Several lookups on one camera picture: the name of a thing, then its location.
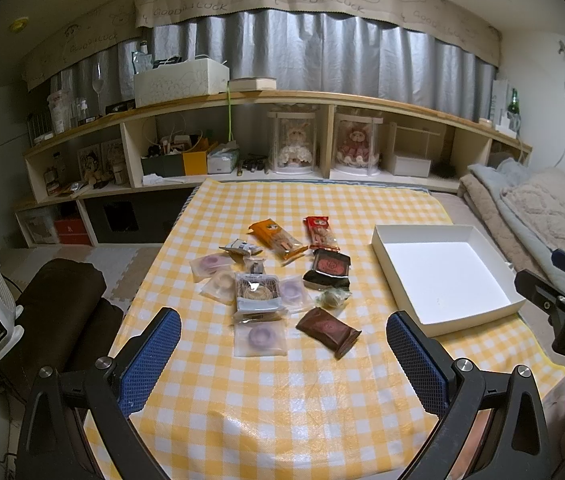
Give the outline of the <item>brown foil snack packet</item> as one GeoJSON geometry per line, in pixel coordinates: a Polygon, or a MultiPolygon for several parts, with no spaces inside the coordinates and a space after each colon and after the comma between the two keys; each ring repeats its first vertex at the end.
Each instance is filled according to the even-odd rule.
{"type": "Polygon", "coordinates": [[[337,360],[342,359],[352,349],[361,334],[360,330],[319,307],[309,310],[297,322],[296,328],[324,344],[337,360]]]}

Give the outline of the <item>green candy clear packet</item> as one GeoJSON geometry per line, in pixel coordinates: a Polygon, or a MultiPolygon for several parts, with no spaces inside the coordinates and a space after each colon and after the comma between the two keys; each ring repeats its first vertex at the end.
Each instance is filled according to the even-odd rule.
{"type": "Polygon", "coordinates": [[[342,310],[351,296],[351,292],[345,288],[330,287],[318,295],[317,304],[328,310],[342,310]]]}

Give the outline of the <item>beige donut clear packet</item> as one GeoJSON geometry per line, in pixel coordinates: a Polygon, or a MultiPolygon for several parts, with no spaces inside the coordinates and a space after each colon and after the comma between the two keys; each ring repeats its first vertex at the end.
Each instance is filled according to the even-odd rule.
{"type": "Polygon", "coordinates": [[[232,270],[221,270],[202,287],[201,295],[221,302],[233,304],[236,298],[236,274],[232,270]]]}

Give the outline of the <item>pink donut clear packet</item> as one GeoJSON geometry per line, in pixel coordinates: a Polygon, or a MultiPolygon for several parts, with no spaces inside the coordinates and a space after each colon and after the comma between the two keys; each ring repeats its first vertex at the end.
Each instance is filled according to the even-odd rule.
{"type": "Polygon", "coordinates": [[[221,270],[230,269],[234,259],[226,254],[211,254],[191,260],[189,264],[194,281],[201,282],[221,270]]]}

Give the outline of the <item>purple donut clear packet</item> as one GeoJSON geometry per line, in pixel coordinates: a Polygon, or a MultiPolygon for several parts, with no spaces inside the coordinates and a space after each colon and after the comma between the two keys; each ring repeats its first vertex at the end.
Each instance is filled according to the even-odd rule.
{"type": "Polygon", "coordinates": [[[275,321],[246,321],[235,325],[234,356],[285,356],[288,352],[285,323],[275,321]]]}

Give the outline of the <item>dark red mooncake packet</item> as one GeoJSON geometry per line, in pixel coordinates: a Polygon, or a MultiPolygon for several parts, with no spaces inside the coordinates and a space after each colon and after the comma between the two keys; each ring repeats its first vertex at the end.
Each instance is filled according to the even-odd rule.
{"type": "Polygon", "coordinates": [[[349,289],[349,267],[351,258],[348,255],[328,249],[315,249],[314,262],[304,275],[303,282],[314,289],[340,288],[349,289]]]}

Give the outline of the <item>mooncake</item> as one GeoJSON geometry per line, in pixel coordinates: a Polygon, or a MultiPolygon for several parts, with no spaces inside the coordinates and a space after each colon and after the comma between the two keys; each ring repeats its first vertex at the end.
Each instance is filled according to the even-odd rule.
{"type": "Polygon", "coordinates": [[[235,285],[239,313],[274,312],[282,308],[280,282],[275,275],[238,273],[235,285]]]}

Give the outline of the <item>small dark snack clear packet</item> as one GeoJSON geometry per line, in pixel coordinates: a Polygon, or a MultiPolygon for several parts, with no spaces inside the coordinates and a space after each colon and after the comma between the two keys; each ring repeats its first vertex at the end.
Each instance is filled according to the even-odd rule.
{"type": "Polygon", "coordinates": [[[245,256],[243,258],[243,269],[247,274],[265,274],[265,259],[262,257],[245,256]]]}

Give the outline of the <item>silver grey snack packet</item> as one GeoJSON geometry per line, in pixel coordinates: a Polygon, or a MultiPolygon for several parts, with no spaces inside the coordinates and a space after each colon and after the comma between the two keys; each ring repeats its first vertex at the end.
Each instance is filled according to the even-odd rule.
{"type": "Polygon", "coordinates": [[[240,256],[240,257],[253,257],[259,255],[263,248],[258,245],[247,242],[246,240],[241,240],[241,238],[236,238],[232,242],[220,246],[221,250],[228,252],[230,255],[240,256]]]}

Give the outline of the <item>red snack stick packet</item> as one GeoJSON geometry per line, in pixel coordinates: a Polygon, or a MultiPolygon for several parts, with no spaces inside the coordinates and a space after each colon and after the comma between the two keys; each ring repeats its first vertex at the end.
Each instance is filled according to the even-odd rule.
{"type": "Polygon", "coordinates": [[[337,239],[331,231],[329,218],[327,216],[305,217],[304,224],[309,237],[309,248],[313,250],[332,250],[333,252],[340,250],[337,239]]]}

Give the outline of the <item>orange snack stick packet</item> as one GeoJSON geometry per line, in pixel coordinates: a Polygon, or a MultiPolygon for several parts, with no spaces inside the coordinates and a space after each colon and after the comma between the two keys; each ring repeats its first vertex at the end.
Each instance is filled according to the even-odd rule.
{"type": "Polygon", "coordinates": [[[252,223],[249,233],[270,249],[284,266],[302,257],[308,249],[273,219],[252,223]]]}

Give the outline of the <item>dark brown chair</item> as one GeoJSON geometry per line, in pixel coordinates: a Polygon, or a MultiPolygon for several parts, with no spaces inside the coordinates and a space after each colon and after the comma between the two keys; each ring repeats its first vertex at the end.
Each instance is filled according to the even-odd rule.
{"type": "Polygon", "coordinates": [[[104,274],[90,263],[45,263],[19,297],[24,333],[0,360],[0,389],[26,403],[42,367],[76,372],[106,356],[123,319],[104,298],[106,289],[104,274]]]}

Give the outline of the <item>tan fleece blanket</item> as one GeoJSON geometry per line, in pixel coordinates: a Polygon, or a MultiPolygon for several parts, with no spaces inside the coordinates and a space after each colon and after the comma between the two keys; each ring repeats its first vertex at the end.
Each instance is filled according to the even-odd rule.
{"type": "Polygon", "coordinates": [[[473,174],[466,174],[460,178],[459,191],[514,270],[529,269],[544,278],[544,271],[503,220],[487,187],[473,174]]]}

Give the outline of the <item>white shallow cardboard box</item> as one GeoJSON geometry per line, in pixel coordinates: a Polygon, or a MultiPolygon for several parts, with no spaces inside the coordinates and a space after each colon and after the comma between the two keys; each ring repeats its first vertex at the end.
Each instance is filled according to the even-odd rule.
{"type": "Polygon", "coordinates": [[[375,226],[371,245],[397,308],[429,337],[517,313],[514,272],[474,226],[375,226]]]}

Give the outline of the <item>beige textured pillow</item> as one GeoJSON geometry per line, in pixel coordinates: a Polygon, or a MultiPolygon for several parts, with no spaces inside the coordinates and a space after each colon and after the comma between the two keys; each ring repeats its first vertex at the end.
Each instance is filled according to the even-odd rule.
{"type": "Polygon", "coordinates": [[[505,188],[500,196],[549,249],[565,251],[565,173],[550,168],[505,188]]]}

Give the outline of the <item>yellow white checkered blanket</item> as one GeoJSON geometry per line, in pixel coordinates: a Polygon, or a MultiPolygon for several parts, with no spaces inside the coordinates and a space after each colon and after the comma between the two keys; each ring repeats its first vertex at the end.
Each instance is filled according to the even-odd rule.
{"type": "Polygon", "coordinates": [[[174,479],[354,479],[404,467],[434,425],[385,339],[395,308],[375,252],[379,224],[445,224],[443,205],[408,188],[222,183],[194,192],[153,261],[115,339],[122,347],[164,307],[182,338],[133,423],[174,479]],[[238,358],[234,310],[206,298],[190,263],[278,222],[297,238],[324,214],[352,260],[342,318],[360,335],[341,359],[285,321],[283,356],[238,358]]]}

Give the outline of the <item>grey blue blanket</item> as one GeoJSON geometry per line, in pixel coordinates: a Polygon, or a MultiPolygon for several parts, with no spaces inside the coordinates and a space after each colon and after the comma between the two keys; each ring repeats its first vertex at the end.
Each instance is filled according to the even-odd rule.
{"type": "Polygon", "coordinates": [[[565,251],[565,172],[534,172],[512,158],[469,167],[461,179],[483,222],[517,270],[529,269],[565,295],[565,272],[551,262],[565,251]]]}

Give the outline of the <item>wooden headboard shelf unit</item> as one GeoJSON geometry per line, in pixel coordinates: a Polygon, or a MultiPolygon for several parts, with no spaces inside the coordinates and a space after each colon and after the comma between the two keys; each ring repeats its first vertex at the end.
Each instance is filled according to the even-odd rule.
{"type": "Polygon", "coordinates": [[[188,190],[214,174],[212,153],[238,148],[240,180],[338,180],[456,192],[491,155],[531,147],[494,128],[401,102],[317,91],[194,96],[124,110],[57,134],[24,155],[33,195],[14,208],[28,246],[58,244],[54,211],[68,203],[86,244],[152,243],[153,221],[94,225],[104,197],[188,190]]]}

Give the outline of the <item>small white box in shelf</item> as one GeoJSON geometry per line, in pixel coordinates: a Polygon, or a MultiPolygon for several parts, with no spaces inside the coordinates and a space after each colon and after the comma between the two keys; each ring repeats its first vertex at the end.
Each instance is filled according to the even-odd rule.
{"type": "Polygon", "coordinates": [[[389,161],[389,172],[394,176],[427,178],[430,176],[431,160],[410,154],[393,154],[389,161]]]}

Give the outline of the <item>orange box in shelf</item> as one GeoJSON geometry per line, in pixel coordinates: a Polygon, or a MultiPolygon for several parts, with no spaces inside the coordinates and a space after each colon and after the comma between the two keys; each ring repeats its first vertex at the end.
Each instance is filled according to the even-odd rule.
{"type": "Polygon", "coordinates": [[[208,156],[218,145],[206,138],[201,138],[193,148],[183,152],[183,163],[186,176],[198,176],[208,173],[208,156]]]}

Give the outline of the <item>green glass bottle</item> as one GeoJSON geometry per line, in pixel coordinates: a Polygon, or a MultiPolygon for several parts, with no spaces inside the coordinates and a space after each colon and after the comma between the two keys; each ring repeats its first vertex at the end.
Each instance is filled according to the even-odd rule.
{"type": "Polygon", "coordinates": [[[520,100],[516,88],[511,89],[511,99],[507,107],[508,128],[519,134],[521,128],[520,100]]]}

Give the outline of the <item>red dressed doll in case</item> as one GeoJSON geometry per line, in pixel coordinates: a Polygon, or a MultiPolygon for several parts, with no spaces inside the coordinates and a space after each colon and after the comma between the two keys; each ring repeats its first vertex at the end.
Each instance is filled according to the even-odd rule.
{"type": "Polygon", "coordinates": [[[380,117],[335,114],[333,162],[347,174],[374,176],[380,172],[380,117]]]}

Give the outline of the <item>cream dressed doll in case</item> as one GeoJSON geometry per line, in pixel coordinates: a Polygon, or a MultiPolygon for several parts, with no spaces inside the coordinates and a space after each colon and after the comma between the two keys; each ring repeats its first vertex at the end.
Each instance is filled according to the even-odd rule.
{"type": "Polygon", "coordinates": [[[267,114],[272,122],[269,166],[276,174],[310,174],[316,166],[317,118],[315,112],[267,114]]]}

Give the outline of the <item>wine glass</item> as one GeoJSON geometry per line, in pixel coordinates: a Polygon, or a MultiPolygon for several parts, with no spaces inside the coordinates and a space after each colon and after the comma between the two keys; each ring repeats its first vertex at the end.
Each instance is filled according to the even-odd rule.
{"type": "Polygon", "coordinates": [[[101,63],[96,60],[92,63],[92,90],[96,93],[97,97],[97,110],[98,114],[102,115],[104,112],[102,111],[102,101],[101,101],[101,94],[102,89],[104,88],[104,69],[102,68],[101,63]]]}

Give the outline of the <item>white storage box on shelf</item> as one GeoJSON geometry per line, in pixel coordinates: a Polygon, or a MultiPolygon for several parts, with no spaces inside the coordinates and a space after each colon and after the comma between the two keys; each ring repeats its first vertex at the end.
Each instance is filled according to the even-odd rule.
{"type": "Polygon", "coordinates": [[[225,92],[229,79],[229,67],[212,58],[163,64],[135,76],[135,103],[144,107],[193,96],[212,96],[225,92]]]}

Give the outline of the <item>book on shelf top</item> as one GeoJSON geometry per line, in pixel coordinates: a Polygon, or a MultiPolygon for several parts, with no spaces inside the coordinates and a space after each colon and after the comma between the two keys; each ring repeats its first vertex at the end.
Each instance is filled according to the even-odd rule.
{"type": "Polygon", "coordinates": [[[276,90],[277,81],[270,77],[236,78],[228,82],[228,88],[232,93],[276,90]]]}

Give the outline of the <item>grey pleated curtain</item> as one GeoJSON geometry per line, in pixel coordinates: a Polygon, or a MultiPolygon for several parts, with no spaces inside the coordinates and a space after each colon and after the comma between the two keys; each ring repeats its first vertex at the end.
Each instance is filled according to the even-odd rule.
{"type": "Polygon", "coordinates": [[[358,16],[278,10],[205,16],[141,34],[158,60],[208,56],[280,90],[375,96],[478,120],[495,66],[424,32],[358,16]]]}

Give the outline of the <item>beige printed curtain valance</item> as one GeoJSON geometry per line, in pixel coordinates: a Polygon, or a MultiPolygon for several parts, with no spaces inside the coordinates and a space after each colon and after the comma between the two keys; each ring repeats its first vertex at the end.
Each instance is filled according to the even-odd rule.
{"type": "Polygon", "coordinates": [[[500,32],[447,0],[112,0],[48,37],[24,59],[23,79],[35,88],[71,65],[136,38],[141,29],[258,9],[341,13],[424,32],[491,65],[500,62],[500,32]]]}

